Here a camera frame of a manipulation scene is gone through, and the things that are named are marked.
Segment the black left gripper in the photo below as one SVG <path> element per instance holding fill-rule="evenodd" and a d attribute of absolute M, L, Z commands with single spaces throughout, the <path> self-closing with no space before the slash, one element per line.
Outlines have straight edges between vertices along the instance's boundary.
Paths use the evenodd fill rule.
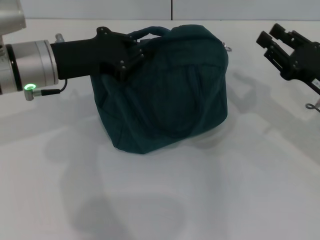
<path fill-rule="evenodd" d="M 106 73 L 119 74 L 119 80 L 126 81 L 145 60 L 145 44 L 145 39 L 135 39 L 101 26 L 93 38 L 56 42 L 50 46 L 60 80 Z"/>

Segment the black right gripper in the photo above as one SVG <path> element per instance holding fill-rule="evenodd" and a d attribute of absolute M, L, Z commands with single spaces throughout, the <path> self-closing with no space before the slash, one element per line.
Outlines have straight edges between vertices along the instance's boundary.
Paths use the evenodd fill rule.
<path fill-rule="evenodd" d="M 288 54 L 272 37 L 292 49 Z M 295 30 L 286 30 L 276 23 L 269 34 L 262 31 L 256 43 L 266 49 L 267 58 L 286 81 L 299 80 L 320 94 L 320 43 L 312 42 Z"/>

